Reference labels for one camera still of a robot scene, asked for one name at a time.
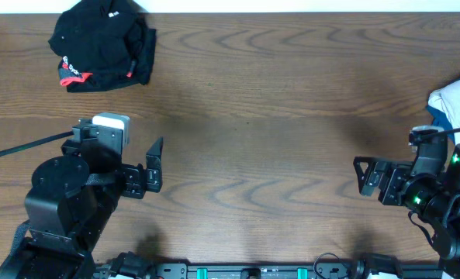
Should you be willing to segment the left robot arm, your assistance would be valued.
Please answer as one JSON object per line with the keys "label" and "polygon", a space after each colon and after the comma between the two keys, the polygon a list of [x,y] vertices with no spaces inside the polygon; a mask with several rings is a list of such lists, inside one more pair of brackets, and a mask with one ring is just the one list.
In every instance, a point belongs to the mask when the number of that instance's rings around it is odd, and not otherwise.
{"label": "left robot arm", "polygon": [[24,200],[28,219],[14,234],[0,278],[155,278],[154,263],[132,252],[110,263],[95,263],[92,251],[122,197],[142,199],[162,187],[158,138],[146,152],[146,163],[122,161],[129,142],[130,120],[124,115],[80,119],[61,155],[39,165]]}

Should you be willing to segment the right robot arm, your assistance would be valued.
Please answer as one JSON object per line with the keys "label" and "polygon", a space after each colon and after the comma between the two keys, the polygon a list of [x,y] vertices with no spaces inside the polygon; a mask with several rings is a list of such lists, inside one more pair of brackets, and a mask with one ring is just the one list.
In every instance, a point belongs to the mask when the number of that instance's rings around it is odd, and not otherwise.
{"label": "right robot arm", "polygon": [[379,191],[383,205],[402,206],[417,215],[425,238],[439,256],[438,266],[460,278],[460,143],[448,153],[449,131],[417,126],[409,133],[416,156],[411,161],[356,157],[353,166],[363,196]]}

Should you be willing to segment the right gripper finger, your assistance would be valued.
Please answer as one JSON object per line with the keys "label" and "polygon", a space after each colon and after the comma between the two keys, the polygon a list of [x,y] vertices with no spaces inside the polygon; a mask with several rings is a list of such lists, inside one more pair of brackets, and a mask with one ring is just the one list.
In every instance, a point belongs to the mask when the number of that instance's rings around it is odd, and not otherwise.
{"label": "right gripper finger", "polygon": [[359,193],[364,196],[371,196],[379,186],[380,173],[376,171],[366,171],[358,177]]}
{"label": "right gripper finger", "polygon": [[355,157],[353,161],[358,182],[366,182],[374,173],[386,173],[392,166],[388,160],[377,157]]}

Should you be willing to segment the black shirt with white logo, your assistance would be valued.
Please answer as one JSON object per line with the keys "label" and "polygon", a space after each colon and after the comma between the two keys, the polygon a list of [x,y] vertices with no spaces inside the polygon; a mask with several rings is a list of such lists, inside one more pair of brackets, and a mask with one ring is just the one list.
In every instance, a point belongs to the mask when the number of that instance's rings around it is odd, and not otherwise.
{"label": "black shirt with white logo", "polygon": [[140,58],[148,27],[125,0],[82,0],[58,18],[49,39],[79,72],[127,75]]}

